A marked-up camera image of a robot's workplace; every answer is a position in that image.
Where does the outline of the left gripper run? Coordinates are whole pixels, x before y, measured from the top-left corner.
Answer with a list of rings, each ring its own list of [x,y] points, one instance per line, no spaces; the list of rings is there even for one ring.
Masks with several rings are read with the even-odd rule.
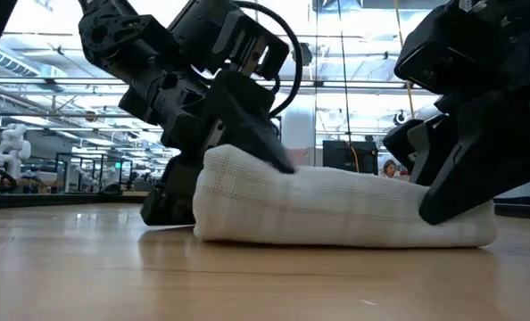
[[[294,166],[269,118],[275,95],[242,73],[220,73],[211,85],[189,72],[135,70],[120,74],[128,91],[120,107],[162,129],[161,143],[185,154],[203,154],[221,142],[285,174]],[[220,122],[225,126],[220,139]],[[169,160],[140,210],[148,226],[193,225],[193,197],[203,168],[200,157]]]

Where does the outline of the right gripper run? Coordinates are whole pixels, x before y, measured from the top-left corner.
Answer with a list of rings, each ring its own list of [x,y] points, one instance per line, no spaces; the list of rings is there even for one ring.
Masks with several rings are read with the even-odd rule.
[[[459,108],[457,142],[419,207],[431,225],[530,182],[530,0],[473,2],[436,7],[436,107]]]

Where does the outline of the white plaid towel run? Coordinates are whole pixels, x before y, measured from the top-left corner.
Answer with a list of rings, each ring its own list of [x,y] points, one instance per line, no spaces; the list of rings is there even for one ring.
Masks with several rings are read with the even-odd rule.
[[[493,202],[439,225],[418,210],[427,189],[341,169],[285,174],[231,145],[209,150],[193,197],[204,242],[360,248],[476,248],[498,234]]]

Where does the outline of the black monitor on stand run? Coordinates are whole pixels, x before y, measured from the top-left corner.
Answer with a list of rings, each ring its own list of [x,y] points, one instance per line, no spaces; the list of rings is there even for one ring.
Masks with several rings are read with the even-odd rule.
[[[373,142],[324,140],[322,165],[333,169],[378,174],[377,146]]]

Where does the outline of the pink curtain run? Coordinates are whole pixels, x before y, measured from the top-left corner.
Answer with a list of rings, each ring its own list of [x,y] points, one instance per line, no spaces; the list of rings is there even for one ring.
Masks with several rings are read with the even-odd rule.
[[[294,166],[312,166],[314,164],[310,148],[288,148],[286,153]]]

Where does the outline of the white square column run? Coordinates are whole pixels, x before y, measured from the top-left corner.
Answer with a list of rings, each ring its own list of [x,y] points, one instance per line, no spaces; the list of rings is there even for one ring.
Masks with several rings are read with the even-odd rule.
[[[283,111],[282,144],[288,148],[310,148],[315,144],[315,100],[313,95],[297,95]]]

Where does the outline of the long ceiling light bar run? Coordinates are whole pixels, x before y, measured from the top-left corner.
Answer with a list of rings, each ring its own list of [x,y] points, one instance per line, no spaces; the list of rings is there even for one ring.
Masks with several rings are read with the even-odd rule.
[[[0,84],[21,85],[93,85],[93,86],[121,86],[125,82],[115,78],[0,78]],[[406,83],[402,81],[302,81],[305,87],[353,87],[353,88],[401,88]]]

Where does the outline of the black framed glass enclosure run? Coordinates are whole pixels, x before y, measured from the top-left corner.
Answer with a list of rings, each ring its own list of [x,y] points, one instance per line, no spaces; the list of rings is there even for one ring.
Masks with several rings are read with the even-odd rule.
[[[108,185],[121,186],[134,169],[134,161],[78,152],[58,152],[54,171],[61,193],[99,193]]]

